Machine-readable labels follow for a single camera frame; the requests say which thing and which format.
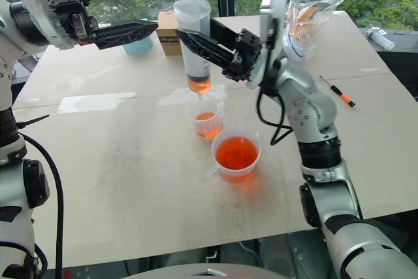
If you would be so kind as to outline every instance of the white table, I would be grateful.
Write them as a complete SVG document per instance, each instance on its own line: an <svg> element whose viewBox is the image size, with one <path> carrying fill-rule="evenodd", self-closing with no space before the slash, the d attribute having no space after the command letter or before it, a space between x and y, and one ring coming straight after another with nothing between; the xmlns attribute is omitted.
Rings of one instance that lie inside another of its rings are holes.
<svg viewBox="0 0 418 279"><path fill-rule="evenodd" d="M219 20L235 31L258 33L256 16ZM61 174L64 266L310 228L300 205L303 179L294 135L269 145L274 130L258 120L257 91L212 66L215 94L226 96L225 126L257 129L262 142L257 176L231 185L208 175L214 164L210 143L185 118L182 58L165 57L155 34L152 41L152 50L137 56L122 47L50 46L14 105L18 120L50 114L23 131L44 145ZM317 83L336 102L342 155L365 218L417 208L416 102L346 13L334 13L319 45L306 68L357 103L349 108L324 82ZM263 112L277 120L280 111L266 99ZM43 160L28 146L28 157ZM34 227L53 267L56 191L47 175L51 196L34 212Z"/></svg>

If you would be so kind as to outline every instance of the measuring cup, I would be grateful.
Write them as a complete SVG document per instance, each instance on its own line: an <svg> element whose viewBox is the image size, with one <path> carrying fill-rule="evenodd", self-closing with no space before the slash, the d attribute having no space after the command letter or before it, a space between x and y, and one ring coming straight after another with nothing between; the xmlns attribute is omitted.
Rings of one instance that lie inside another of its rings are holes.
<svg viewBox="0 0 418 279"><path fill-rule="evenodd" d="M251 179L260 154L258 132L243 127L226 128L212 142L212 156L219 174L231 183Z"/></svg>
<svg viewBox="0 0 418 279"><path fill-rule="evenodd" d="M197 134L204 139L212 139L222 129L223 107L223 101L204 97L202 101L186 104L185 110Z"/></svg>

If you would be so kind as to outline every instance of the plastic cup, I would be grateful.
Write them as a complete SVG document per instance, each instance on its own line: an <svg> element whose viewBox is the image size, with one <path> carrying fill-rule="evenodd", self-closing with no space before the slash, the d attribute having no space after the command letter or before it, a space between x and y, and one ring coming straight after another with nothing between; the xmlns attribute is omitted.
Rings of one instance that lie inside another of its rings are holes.
<svg viewBox="0 0 418 279"><path fill-rule="evenodd" d="M260 147L259 135L256 131L243 127L230 127L222 130L212 142L212 156L221 177L231 183L241 183L251 179L260 158ZM255 149L256 153L247 154L248 148Z"/></svg>
<svg viewBox="0 0 418 279"><path fill-rule="evenodd" d="M203 99L186 104L185 109L197 134L204 139L212 139L222 129L223 107L222 101Z"/></svg>

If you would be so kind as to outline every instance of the plastic bag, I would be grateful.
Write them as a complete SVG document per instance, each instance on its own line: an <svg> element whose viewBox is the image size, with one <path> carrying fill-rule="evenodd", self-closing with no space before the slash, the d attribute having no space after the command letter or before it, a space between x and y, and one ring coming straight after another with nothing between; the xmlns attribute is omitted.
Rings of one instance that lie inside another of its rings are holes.
<svg viewBox="0 0 418 279"><path fill-rule="evenodd" d="M315 54L314 37L344 0L290 0L283 32L287 57L305 62Z"/></svg>

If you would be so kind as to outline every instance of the cardboard box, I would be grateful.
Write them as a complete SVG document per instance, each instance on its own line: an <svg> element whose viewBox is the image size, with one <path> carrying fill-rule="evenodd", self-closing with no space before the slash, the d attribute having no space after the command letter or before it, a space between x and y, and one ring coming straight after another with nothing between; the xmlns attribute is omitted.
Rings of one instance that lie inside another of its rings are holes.
<svg viewBox="0 0 418 279"><path fill-rule="evenodd" d="M177 18L172 11L161 11L158 16L157 35L166 56L182 55L180 39L176 34Z"/></svg>

